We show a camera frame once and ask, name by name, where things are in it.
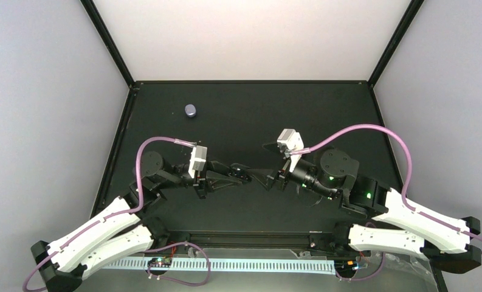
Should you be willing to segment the black earbud charging case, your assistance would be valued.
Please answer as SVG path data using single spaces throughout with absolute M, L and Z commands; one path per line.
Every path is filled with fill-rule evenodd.
M 247 184 L 252 181 L 250 175 L 248 174 L 248 169 L 250 169 L 250 167 L 239 163 L 233 163 L 230 165 L 229 169 L 229 175 L 242 181 L 243 184 Z

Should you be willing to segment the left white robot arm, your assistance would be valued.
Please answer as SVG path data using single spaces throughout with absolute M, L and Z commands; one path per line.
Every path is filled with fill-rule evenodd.
M 150 151 L 139 163 L 140 182 L 130 185 L 96 216 L 71 233 L 31 247 L 46 291 L 75 291 L 104 266 L 138 252 L 163 248 L 170 233 L 156 215 L 164 189 L 192 188 L 198 197 L 250 182 L 247 167 L 207 160 L 205 147 L 195 147 L 188 164 L 171 165 Z

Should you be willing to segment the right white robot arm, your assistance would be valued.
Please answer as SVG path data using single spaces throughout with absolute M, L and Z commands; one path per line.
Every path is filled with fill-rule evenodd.
M 472 236 L 480 233 L 477 218 L 450 218 L 418 205 L 396 189 L 361 175 L 359 162 L 334 147 L 323 147 L 311 162 L 287 158 L 278 169 L 249 169 L 247 175 L 266 189 L 285 189 L 295 183 L 338 201 L 341 210 L 359 220 L 389 224 L 382 229 L 337 223 L 328 244 L 337 256 L 392 252 L 426 260 L 452 274 L 464 274 L 481 265 L 482 251 L 470 243 Z

